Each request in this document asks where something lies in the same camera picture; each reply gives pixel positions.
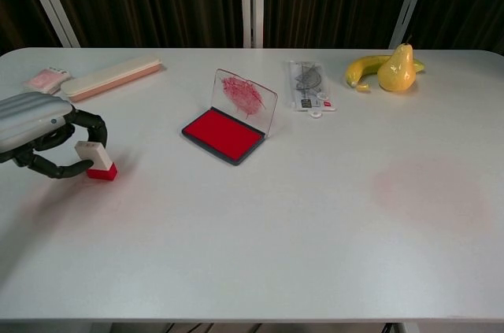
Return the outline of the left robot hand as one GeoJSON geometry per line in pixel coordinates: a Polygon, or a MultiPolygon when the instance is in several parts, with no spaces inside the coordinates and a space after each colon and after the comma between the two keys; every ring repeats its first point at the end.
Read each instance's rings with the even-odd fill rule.
{"type": "Polygon", "coordinates": [[[60,97],[26,92],[2,99],[1,162],[13,161],[51,179],[67,179],[86,172],[94,164],[91,159],[58,166],[38,155],[66,142],[77,126],[87,129],[90,142],[107,144],[105,121],[60,97]]]}

